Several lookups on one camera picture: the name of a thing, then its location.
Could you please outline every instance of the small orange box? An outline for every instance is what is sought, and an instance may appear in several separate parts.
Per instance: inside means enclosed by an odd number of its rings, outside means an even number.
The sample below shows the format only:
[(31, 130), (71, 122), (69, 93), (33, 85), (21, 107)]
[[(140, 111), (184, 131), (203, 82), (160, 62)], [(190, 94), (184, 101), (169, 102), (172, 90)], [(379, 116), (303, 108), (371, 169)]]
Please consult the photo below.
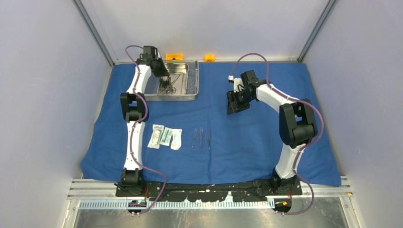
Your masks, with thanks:
[(215, 62), (215, 56), (214, 55), (205, 55), (204, 61), (205, 62)]
[(183, 60), (183, 54), (166, 54), (166, 60)]

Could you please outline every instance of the robotic arm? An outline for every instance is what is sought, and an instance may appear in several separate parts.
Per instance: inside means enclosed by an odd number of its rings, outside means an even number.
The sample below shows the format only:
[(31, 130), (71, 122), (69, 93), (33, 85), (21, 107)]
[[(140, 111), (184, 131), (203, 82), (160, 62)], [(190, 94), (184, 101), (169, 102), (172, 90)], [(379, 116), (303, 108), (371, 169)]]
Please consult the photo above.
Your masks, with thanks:
[(283, 149), (273, 170), (271, 185), (274, 193), (279, 188), (289, 189), (297, 180), (293, 165), (298, 150), (311, 142), (318, 132), (314, 111), (305, 104), (290, 101), (288, 98), (292, 97), (285, 93), (283, 94), (287, 99), (275, 93), (266, 85), (265, 80), (259, 81), (253, 70), (241, 74), (241, 78), (230, 76), (229, 82), (234, 84), (234, 90), (227, 92), (228, 115), (248, 109), (252, 100), (263, 101), (279, 113), (279, 133)]
[(120, 103), (122, 106), (123, 118), (127, 121), (127, 153), (124, 169), (121, 176), (121, 181), (117, 184), (120, 188), (127, 186), (131, 187), (131, 192), (140, 194), (145, 188), (145, 181), (143, 178), (143, 168), (133, 161), (133, 156), (141, 164), (141, 151), (142, 151), (142, 135), (145, 128), (145, 122), (148, 116), (141, 122), (138, 122), (133, 128), (135, 121), (138, 121), (145, 116), (146, 104), (141, 101), (134, 93), (144, 98), (144, 90), (147, 85), (148, 79), (154, 74), (156, 77), (162, 77), (165, 83), (169, 83), (169, 73), (166, 69), (158, 50), (153, 46), (144, 46), (143, 53), (137, 59), (138, 65), (137, 73), (135, 74), (132, 84), (126, 93), (120, 95)]

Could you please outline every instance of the purple tube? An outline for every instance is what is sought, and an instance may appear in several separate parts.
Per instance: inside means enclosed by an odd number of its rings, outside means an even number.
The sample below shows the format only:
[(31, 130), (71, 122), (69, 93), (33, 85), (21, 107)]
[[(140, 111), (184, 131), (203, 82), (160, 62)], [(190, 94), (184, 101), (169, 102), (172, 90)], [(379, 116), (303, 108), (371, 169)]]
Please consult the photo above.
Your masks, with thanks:
[(133, 59), (133, 57), (129, 54), (129, 52), (127, 51), (129, 48), (141, 48), (141, 49), (143, 49), (143, 47), (142, 46), (138, 46), (138, 45), (129, 45), (129, 46), (127, 46), (126, 48), (125, 48), (125, 52), (126, 52), (126, 54), (127, 54), (127, 56), (129, 56), (129, 58), (133, 61), (133, 63), (134, 63), (134, 68), (137, 68), (137, 78), (136, 78), (136, 81), (134, 82), (134, 89), (136, 88), (136, 86), (137, 86), (137, 82), (138, 82), (138, 79), (139, 79), (139, 77), (140, 77), (140, 68), (139, 68), (139, 66), (138, 66), (138, 64), (136, 63), (136, 61)]
[(136, 87), (136, 85), (137, 85), (137, 81), (138, 81), (139, 75), (140, 75), (140, 68), (139, 68), (138, 64), (136, 63), (136, 61), (135, 61), (135, 60), (130, 56), (130, 54), (127, 52), (127, 49), (130, 48), (130, 47), (136, 47), (136, 48), (141, 48), (141, 49), (143, 49), (143, 48), (142, 48), (141, 46), (138, 46), (138, 45), (130, 45), (130, 46), (127, 46), (127, 47), (126, 47), (125, 52), (126, 52), (126, 54), (129, 56), (129, 58), (133, 61), (133, 63), (134, 63), (135, 66), (137, 67), (137, 71), (138, 71), (138, 74), (137, 74), (138, 76), (137, 76), (137, 79), (136, 79), (136, 81), (135, 81), (135, 83), (134, 83), (133, 94), (134, 94), (135, 96), (137, 96), (137, 97), (143, 102), (143, 104), (144, 104), (144, 106), (145, 106), (145, 113), (144, 113), (144, 116), (143, 116), (141, 119), (136, 120), (136, 121), (134, 122), (134, 124), (133, 124), (133, 126), (132, 126), (132, 130), (131, 130), (131, 132), (130, 132), (130, 143), (129, 143), (130, 154), (131, 154), (131, 156), (132, 156), (134, 162), (135, 162), (138, 166), (142, 167), (143, 169), (146, 169), (146, 170), (149, 170), (149, 171), (158, 173), (158, 174), (160, 174), (160, 175), (162, 175), (162, 176), (164, 177), (164, 183), (163, 183), (163, 185), (162, 185), (161, 191), (158, 193), (158, 195), (157, 195), (157, 197), (155, 198), (154, 202), (153, 202), (149, 207), (147, 207), (146, 209), (144, 209), (144, 210), (142, 210), (142, 211), (140, 212), (140, 214), (144, 214), (144, 213), (148, 212), (148, 211), (150, 210), (150, 208), (152, 208), (152, 207), (154, 206), (154, 204), (158, 201), (158, 199), (161, 197), (161, 195), (162, 195), (162, 193), (163, 193), (163, 190), (165, 189), (166, 183), (168, 182), (168, 178), (166, 177), (166, 175), (165, 175), (164, 173), (159, 172), (159, 171), (157, 171), (157, 170), (153, 170), (153, 169), (151, 169), (151, 168), (148, 168), (148, 167), (142, 165), (141, 163), (139, 163), (139, 162), (137, 161), (137, 159), (136, 159), (135, 156), (134, 156), (133, 147), (132, 147), (132, 140), (133, 140), (134, 128), (136, 127), (136, 124), (137, 124), (137, 123), (139, 123), (139, 122), (141, 122), (141, 121), (143, 121), (144, 119), (147, 118), (147, 116), (148, 116), (148, 105), (147, 105), (147, 102), (145, 101), (145, 99), (144, 99), (142, 96), (140, 96), (138, 93), (135, 92), (135, 87)]
[[(267, 62), (266, 58), (264, 58), (264, 56), (262, 56), (261, 54), (258, 54), (258, 53), (248, 53), (248, 54), (243, 55), (243, 56), (242, 56), (241, 58), (239, 58), (238, 61), (235, 63), (234, 67), (233, 67), (232, 70), (231, 70), (231, 74), (230, 74), (230, 75), (233, 76), (233, 72), (234, 72), (235, 67), (237, 66), (237, 64), (238, 64), (244, 57), (250, 56), (250, 55), (260, 56), (260, 57), (265, 61), (266, 66), (267, 66), (267, 72), (266, 72), (266, 84), (267, 84), (267, 86), (268, 86), (270, 89), (272, 89), (276, 94), (278, 94), (278, 95), (280, 95), (281, 97), (287, 99), (288, 97), (287, 97), (286, 95), (284, 95), (284, 94), (281, 93), (279, 90), (277, 90), (276, 88), (274, 88), (274, 87), (272, 87), (272, 86), (270, 85), (270, 83), (269, 83), (269, 69), (270, 69), (270, 68), (269, 68), (269, 63)], [(315, 143), (322, 137), (323, 129), (324, 129), (324, 122), (323, 122), (323, 117), (322, 117), (322, 115), (320, 114), (319, 110), (318, 110), (316, 107), (314, 107), (312, 104), (310, 104), (310, 103), (308, 103), (308, 102), (306, 102), (306, 101), (299, 100), (299, 99), (294, 99), (294, 98), (288, 98), (288, 99), (289, 99), (290, 101), (293, 101), (293, 102), (299, 102), (299, 103), (308, 105), (310, 108), (312, 108), (312, 109), (316, 112), (316, 114), (318, 115), (319, 120), (320, 120), (320, 131), (319, 131), (318, 136), (316, 137), (315, 140), (313, 140), (312, 142), (306, 144), (305, 146), (301, 147), (301, 148), (298, 150), (298, 153), (297, 153), (297, 155), (295, 156), (295, 160), (294, 160), (294, 163), (293, 163), (293, 166), (292, 166), (292, 170), (293, 170), (293, 172), (295, 173), (295, 175), (296, 175), (300, 180), (302, 180), (303, 182), (305, 182), (305, 183), (308, 185), (308, 187), (311, 189), (311, 192), (312, 192), (312, 200), (311, 200), (311, 203), (308, 205), (308, 207), (307, 207), (306, 209), (304, 209), (304, 210), (302, 210), (302, 211), (299, 211), (299, 212), (288, 212), (288, 213), (284, 213), (285, 215), (299, 215), (299, 214), (302, 214), (302, 213), (307, 212), (307, 211), (312, 207), (312, 205), (314, 204), (314, 201), (315, 201), (315, 194), (314, 194), (314, 190), (312, 189), (311, 184), (310, 184), (305, 178), (303, 178), (300, 174), (297, 173), (297, 161), (298, 161), (299, 157), (301, 156), (301, 151), (302, 151), (303, 149), (305, 149), (305, 148), (307, 148), (307, 147), (309, 147), (309, 146), (315, 144)]]

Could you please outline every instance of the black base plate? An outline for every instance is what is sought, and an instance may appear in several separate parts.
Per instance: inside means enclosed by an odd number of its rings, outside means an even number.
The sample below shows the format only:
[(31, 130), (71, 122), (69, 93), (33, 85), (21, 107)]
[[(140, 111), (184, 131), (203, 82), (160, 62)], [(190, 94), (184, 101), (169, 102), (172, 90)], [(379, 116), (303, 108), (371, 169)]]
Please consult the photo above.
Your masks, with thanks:
[[(158, 201), (183, 202), (185, 199), (190, 202), (195, 202), (196, 200), (201, 200), (202, 202), (224, 201), (228, 192), (231, 192), (234, 202), (267, 201), (266, 196), (268, 195), (284, 195), (286, 197), (290, 195), (291, 189), (279, 189), (277, 192), (272, 192), (269, 183), (270, 179), (215, 185), (167, 183)], [(148, 196), (151, 200), (154, 200), (158, 195), (162, 185), (162, 182), (146, 181)], [(292, 187), (292, 190), (293, 195), (302, 195), (299, 180)], [(146, 191), (143, 191), (140, 195), (134, 195), (130, 189), (116, 189), (117, 197), (145, 196), (145, 193)]]

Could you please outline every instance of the gray wall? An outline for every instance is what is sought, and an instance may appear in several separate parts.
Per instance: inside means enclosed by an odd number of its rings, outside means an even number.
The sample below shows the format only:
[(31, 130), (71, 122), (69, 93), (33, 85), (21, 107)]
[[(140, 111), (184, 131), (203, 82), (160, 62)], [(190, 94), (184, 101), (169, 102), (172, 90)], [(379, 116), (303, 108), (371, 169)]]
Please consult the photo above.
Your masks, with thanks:
[(57, 228), (110, 67), (70, 0), (0, 3), (0, 227)]
[(402, 227), (402, 9), (339, 1), (305, 60), (367, 227)]
[[(268, 59), (296, 59), (326, 3), (327, 0), (83, 1), (117, 62), (131, 61), (124, 52), (131, 44), (152, 44), (163, 58), (167, 53), (183, 53), (186, 59), (214, 54), (217, 59), (236, 61), (258, 51)], [(139, 54), (135, 48), (131, 51), (134, 56)]]

